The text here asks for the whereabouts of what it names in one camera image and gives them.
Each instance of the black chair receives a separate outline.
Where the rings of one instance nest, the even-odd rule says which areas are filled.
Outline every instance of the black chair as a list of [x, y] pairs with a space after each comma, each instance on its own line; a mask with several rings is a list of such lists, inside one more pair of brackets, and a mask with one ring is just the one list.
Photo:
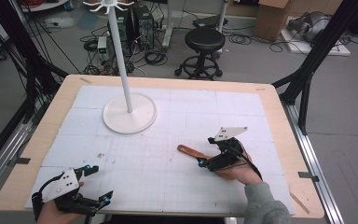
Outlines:
[[[200, 55], [187, 58], [175, 70], [175, 75], [180, 76], [183, 69], [189, 75], [188, 79], [194, 77], [196, 79], [208, 78], [213, 80], [214, 76], [221, 77], [223, 72], [219, 70], [219, 65], [217, 65], [215, 59], [216, 56], [213, 54], [225, 45], [225, 40], [225, 37], [215, 29], [200, 27], [189, 31], [186, 34], [185, 42]], [[210, 61], [212, 65], [206, 65], [206, 60]]]

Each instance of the table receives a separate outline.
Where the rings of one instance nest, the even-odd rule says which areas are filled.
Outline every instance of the table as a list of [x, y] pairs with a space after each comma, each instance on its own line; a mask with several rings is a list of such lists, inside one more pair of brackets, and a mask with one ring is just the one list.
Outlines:
[[[324, 216], [324, 210], [312, 181], [298, 176], [298, 172], [307, 172], [307, 167], [282, 109], [279, 96], [271, 85], [140, 77], [129, 77], [129, 84], [131, 87], [139, 88], [237, 91], [258, 94], [293, 198], [296, 209], [294, 217]], [[40, 164], [48, 153], [78, 90], [83, 85], [121, 86], [121, 81], [119, 77], [85, 75], [71, 75], [65, 79], [21, 155], [23, 158], [30, 158], [30, 162], [17, 164], [0, 191], [0, 211], [30, 211], [25, 209], [24, 205], [34, 185]]]
[[[172, 24], [172, 2], [171, 1], [172, 0], [168, 0], [167, 30], [165, 31], [164, 39], [162, 41], [162, 47], [164, 49], [167, 49], [168, 46], [170, 45], [170, 40], [171, 40], [171, 35], [172, 35], [173, 24]], [[219, 32], [222, 32], [227, 5], [228, 5], [228, 0], [223, 0], [221, 11], [220, 11], [219, 25], [218, 25]]]

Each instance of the gray floor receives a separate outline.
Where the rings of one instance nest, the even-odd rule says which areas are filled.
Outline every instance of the gray floor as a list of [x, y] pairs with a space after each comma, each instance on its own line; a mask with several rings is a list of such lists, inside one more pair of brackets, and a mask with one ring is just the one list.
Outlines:
[[[74, 27], [55, 31], [51, 35], [82, 71], [87, 65], [87, 52], [79, 38], [90, 35], [90, 31], [104, 26], [106, 19], [95, 19], [84, 7], [71, 12], [71, 16], [75, 18]], [[185, 16], [181, 26], [192, 27], [193, 19], [191, 15]], [[252, 24], [252, 21], [228, 18], [227, 27], [241, 28], [249, 24]], [[129, 76], [186, 78], [185, 75], [173, 75], [174, 69], [186, 57], [195, 54], [186, 47], [185, 34], [185, 30], [175, 31], [167, 52], [168, 61], [164, 65], [143, 66], [139, 68], [142, 71], [135, 69]], [[46, 41], [46, 44], [57, 66], [69, 73], [77, 73], [51, 41]], [[224, 74], [215, 80], [272, 83], [286, 77], [297, 70], [306, 56], [289, 53], [285, 46], [282, 47], [282, 52], [273, 52], [268, 44], [252, 42], [250, 45], [238, 45], [227, 41], [218, 60]], [[315, 74], [310, 91], [307, 128], [310, 141], [344, 221], [358, 223], [358, 45], [351, 43], [347, 48], [351, 52], [350, 57], [328, 56]], [[136, 65], [144, 63], [145, 61], [140, 61]], [[0, 61], [0, 132], [23, 99], [24, 90], [12, 62]], [[9, 172], [10, 168], [0, 179], [0, 188]], [[34, 223], [32, 213], [0, 212], [0, 223], [8, 222]], [[327, 223], [327, 220], [293, 218], [292, 222]]]

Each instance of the gray sleeve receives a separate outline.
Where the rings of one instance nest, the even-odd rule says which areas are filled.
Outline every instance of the gray sleeve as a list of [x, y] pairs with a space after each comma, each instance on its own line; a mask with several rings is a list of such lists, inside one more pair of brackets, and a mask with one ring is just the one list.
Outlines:
[[262, 182], [245, 187], [248, 206], [245, 209], [244, 224], [290, 223], [290, 215], [286, 206], [275, 201], [269, 184]]

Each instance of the stool caster wheel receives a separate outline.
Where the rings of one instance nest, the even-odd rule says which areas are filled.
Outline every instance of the stool caster wheel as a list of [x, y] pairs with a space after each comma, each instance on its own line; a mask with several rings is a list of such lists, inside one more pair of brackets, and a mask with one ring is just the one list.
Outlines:
[[217, 74], [216, 74], [217, 77], [221, 77], [222, 75], [223, 75], [222, 70], [219, 70], [219, 71], [217, 72]]
[[182, 69], [178, 68], [175, 70], [175, 75], [179, 77], [182, 74]]

